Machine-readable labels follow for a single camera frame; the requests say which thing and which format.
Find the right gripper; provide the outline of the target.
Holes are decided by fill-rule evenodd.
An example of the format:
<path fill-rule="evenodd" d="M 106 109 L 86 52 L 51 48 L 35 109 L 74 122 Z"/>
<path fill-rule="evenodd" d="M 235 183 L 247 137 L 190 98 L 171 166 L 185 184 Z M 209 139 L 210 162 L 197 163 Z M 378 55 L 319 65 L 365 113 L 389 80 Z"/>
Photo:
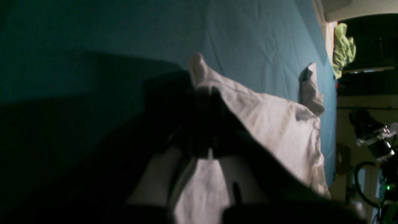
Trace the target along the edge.
<path fill-rule="evenodd" d="M 385 161 L 396 152 L 388 139 L 395 136 L 386 124 L 375 120 L 365 109 L 354 109 L 349 113 L 349 121 L 354 127 L 358 146 L 367 146 L 377 161 Z"/>

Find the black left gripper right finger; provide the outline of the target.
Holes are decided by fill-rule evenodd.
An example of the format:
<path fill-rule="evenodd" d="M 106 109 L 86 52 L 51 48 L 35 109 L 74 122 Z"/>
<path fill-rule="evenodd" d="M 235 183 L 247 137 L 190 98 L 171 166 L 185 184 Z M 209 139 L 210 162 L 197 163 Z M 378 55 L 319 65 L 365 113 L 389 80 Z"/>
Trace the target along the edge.
<path fill-rule="evenodd" d="M 227 109 L 218 90 L 211 94 L 212 113 L 217 117 L 222 158 L 237 156 L 265 196 L 264 202 L 243 201 L 243 185 L 233 182 L 235 204 L 223 211 L 223 224 L 365 224 L 353 206 L 327 200 L 291 175 L 261 146 Z"/>

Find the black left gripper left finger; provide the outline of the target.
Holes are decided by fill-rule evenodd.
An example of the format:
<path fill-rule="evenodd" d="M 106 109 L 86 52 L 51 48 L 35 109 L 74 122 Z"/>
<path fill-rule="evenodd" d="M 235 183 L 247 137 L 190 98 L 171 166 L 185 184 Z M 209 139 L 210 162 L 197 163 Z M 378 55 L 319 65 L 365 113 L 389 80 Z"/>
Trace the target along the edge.
<path fill-rule="evenodd" d="M 138 223 L 125 200 L 191 104 L 169 73 L 1 106 L 1 223 Z"/>

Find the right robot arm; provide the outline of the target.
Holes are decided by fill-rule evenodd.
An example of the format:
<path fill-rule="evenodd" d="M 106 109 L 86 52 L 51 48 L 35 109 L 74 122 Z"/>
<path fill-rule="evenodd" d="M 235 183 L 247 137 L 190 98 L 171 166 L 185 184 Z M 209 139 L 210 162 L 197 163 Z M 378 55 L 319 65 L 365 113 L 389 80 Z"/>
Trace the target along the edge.
<path fill-rule="evenodd" d="M 374 161 L 363 161 L 354 167 L 354 187 L 363 201 L 371 206 L 375 213 L 372 224 L 396 224 L 398 201 L 398 157 L 397 123 L 386 125 L 375 120 L 364 108 L 356 108 L 349 114 L 354 127 L 356 144 L 365 146 Z M 377 169 L 375 196 L 364 194 L 360 186 L 359 173 L 364 167 Z"/>

